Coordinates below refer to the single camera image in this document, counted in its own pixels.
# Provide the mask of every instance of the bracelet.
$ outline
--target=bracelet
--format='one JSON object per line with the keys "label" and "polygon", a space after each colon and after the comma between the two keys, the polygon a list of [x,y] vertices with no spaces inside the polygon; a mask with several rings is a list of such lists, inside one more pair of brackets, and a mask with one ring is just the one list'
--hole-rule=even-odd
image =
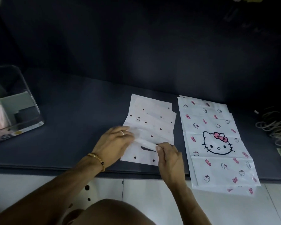
{"label": "bracelet", "polygon": [[97,160],[99,160],[99,162],[100,162],[101,165],[102,165],[102,170],[101,170],[101,172],[104,172],[104,171],[105,171],[104,162],[102,161],[102,159],[101,159],[99,156],[97,156],[97,155],[94,154],[94,153],[88,153],[87,155],[88,155],[88,156],[92,156],[92,157],[96,158]]}

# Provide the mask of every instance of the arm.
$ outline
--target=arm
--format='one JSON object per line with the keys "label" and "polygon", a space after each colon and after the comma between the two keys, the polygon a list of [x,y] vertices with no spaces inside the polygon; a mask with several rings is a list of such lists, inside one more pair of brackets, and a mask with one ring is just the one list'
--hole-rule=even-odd
{"label": "arm", "polygon": [[[94,147],[92,153],[102,159],[105,167],[116,162],[134,140],[133,134],[126,131],[128,128],[120,126],[109,129]],[[74,168],[57,176],[1,212],[0,225],[56,224],[70,205],[72,198],[101,170],[102,165],[97,159],[90,156],[83,157]]]}
{"label": "arm", "polygon": [[160,175],[173,194],[183,224],[211,225],[186,185],[182,153],[167,142],[159,144],[156,149]]}

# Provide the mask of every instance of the person's left hand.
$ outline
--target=person's left hand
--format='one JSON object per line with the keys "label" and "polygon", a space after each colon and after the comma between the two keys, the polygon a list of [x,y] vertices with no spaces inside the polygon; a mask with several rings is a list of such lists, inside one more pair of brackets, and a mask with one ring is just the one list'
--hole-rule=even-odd
{"label": "person's left hand", "polygon": [[104,133],[92,153],[96,154],[109,167],[120,159],[127,147],[134,141],[133,133],[128,132],[129,126],[117,126]]}

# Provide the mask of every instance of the hello kitty bow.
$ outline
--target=hello kitty bow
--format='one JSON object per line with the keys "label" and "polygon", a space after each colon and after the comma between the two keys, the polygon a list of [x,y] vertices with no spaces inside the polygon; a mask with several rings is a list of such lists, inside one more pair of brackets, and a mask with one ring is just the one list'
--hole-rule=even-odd
{"label": "hello kitty bow", "polygon": [[220,139],[220,140],[223,141],[223,142],[228,142],[228,138],[225,137],[225,136],[221,136],[221,134],[223,134],[223,133],[215,132],[215,133],[213,134],[213,136],[215,137],[215,139]]}

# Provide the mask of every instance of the clear plastic container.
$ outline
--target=clear plastic container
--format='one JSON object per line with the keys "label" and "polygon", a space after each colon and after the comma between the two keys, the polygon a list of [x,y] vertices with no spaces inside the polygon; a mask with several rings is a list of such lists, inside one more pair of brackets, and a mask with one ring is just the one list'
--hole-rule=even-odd
{"label": "clear plastic container", "polygon": [[44,124],[40,110],[16,66],[0,66],[0,106],[4,120],[7,120],[4,125],[7,127],[0,129],[0,141]]}

